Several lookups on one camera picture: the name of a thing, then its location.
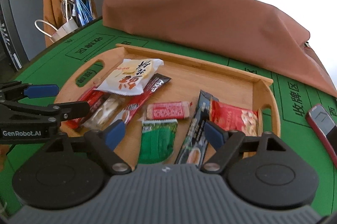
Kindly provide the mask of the red pistachio snack packet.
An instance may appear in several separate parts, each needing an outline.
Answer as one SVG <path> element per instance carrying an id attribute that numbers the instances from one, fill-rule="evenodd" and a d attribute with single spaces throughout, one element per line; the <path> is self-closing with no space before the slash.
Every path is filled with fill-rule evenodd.
<path id="1" fill-rule="evenodd" d="M 225 131 L 237 130 L 247 136 L 259 136 L 259 112 L 211 100 L 210 121 Z"/>

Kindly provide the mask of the clear nougat candy packet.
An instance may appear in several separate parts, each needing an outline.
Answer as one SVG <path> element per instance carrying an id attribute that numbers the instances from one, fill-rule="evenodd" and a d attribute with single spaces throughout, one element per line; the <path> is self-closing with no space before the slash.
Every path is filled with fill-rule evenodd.
<path id="1" fill-rule="evenodd" d="M 102 130 L 124 101 L 125 98 L 122 96 L 117 96 L 116 94 L 110 95 L 108 99 L 98 107 L 94 114 L 84 122 L 83 126 L 88 129 Z"/>

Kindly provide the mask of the black coffee stick sachet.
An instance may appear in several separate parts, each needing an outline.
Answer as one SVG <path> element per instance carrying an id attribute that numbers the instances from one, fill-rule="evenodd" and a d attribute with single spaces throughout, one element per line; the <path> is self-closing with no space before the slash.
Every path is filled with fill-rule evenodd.
<path id="1" fill-rule="evenodd" d="M 210 119 L 211 100 L 219 101 L 212 94 L 200 90 L 195 113 L 175 164 L 193 164 L 197 168 L 201 167 L 208 145 L 205 137 L 205 124 Z"/>

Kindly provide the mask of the red wafer bar packet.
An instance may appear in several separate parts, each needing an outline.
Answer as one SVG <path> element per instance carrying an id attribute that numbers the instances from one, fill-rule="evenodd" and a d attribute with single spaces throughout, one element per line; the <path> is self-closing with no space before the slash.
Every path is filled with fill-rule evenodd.
<path id="1" fill-rule="evenodd" d="M 88 89 L 78 100 L 80 105 L 75 107 L 75 118 L 66 121 L 66 125 L 71 129 L 78 129 L 93 116 L 108 97 L 108 93 L 95 90 L 94 88 Z"/>

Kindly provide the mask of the green snack packet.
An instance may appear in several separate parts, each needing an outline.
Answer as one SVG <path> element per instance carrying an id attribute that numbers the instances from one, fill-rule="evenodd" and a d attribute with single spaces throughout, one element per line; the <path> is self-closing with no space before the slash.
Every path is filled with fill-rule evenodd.
<path id="1" fill-rule="evenodd" d="M 157 164 L 167 160 L 174 151 L 177 128 L 177 119 L 142 121 L 138 164 Z"/>

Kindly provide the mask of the red biscuit packet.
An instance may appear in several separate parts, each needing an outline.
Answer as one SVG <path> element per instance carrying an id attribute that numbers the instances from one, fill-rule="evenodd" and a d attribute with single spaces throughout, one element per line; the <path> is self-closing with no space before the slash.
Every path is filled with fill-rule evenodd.
<path id="1" fill-rule="evenodd" d="M 146 118 L 153 120 L 186 119 L 190 116 L 191 103 L 188 101 L 160 102 L 146 108 Z"/>

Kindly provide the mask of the white flower cake packet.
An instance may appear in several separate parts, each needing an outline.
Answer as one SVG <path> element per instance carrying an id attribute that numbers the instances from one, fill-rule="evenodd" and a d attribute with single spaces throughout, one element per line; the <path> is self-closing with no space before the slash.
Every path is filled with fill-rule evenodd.
<path id="1" fill-rule="evenodd" d="M 140 95 L 158 68 L 163 65 L 164 61 L 161 59 L 124 59 L 95 89 L 121 96 Z"/>

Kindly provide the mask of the red black coffee stick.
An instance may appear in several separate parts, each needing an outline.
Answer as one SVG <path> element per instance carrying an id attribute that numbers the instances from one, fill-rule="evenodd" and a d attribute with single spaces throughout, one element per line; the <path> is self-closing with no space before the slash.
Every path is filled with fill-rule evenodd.
<path id="1" fill-rule="evenodd" d="M 160 73 L 154 74 L 150 81 L 146 84 L 143 93 L 134 96 L 128 104 L 116 115 L 113 122 L 121 119 L 126 125 L 130 123 L 137 111 L 145 104 L 145 102 L 162 86 L 171 80 L 170 77 Z"/>

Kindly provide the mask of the wooden serving tray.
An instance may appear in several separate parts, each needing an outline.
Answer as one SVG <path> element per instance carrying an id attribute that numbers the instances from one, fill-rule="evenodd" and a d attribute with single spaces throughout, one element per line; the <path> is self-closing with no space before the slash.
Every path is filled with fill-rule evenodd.
<path id="1" fill-rule="evenodd" d="M 118 44 L 83 64 L 64 84 L 55 103 L 76 101 L 86 90 L 99 85 L 124 59 L 161 59 L 164 65 L 158 72 L 171 78 L 156 91 L 149 102 L 189 101 L 196 103 L 200 90 L 211 93 L 226 104 L 251 110 L 271 110 L 272 131 L 281 134 L 281 121 L 270 85 L 273 80 L 232 67 L 198 60 L 152 49 Z M 85 86 L 79 87 L 76 79 L 96 61 L 104 63 L 103 69 Z"/>

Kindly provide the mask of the white paper bag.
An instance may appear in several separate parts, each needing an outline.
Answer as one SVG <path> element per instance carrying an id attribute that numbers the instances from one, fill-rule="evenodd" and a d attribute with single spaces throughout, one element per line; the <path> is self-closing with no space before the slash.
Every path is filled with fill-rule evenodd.
<path id="1" fill-rule="evenodd" d="M 68 34 L 74 32 L 78 29 L 78 25 L 74 19 L 75 14 L 75 0 L 62 0 L 60 4 L 61 13 L 66 22 L 57 28 L 55 25 L 45 21 L 45 20 L 35 20 L 34 25 L 45 36 L 49 37 L 52 43 L 64 38 Z M 53 34 L 45 32 L 38 26 L 38 23 L 43 23 L 55 30 Z"/>

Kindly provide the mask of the red cased smartphone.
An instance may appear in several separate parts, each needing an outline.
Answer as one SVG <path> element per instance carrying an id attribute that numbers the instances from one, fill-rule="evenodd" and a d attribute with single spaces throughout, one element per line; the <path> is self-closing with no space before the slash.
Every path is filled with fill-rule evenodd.
<path id="1" fill-rule="evenodd" d="M 306 113 L 306 121 L 330 156 L 334 166 L 336 157 L 336 123 L 321 104 L 316 104 Z"/>

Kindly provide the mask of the blue striped bag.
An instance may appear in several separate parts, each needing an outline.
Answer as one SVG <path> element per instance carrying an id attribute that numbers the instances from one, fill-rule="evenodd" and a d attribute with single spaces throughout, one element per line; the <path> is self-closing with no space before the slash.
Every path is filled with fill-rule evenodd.
<path id="1" fill-rule="evenodd" d="M 75 13 L 81 27 L 93 21 L 91 0 L 75 0 Z"/>

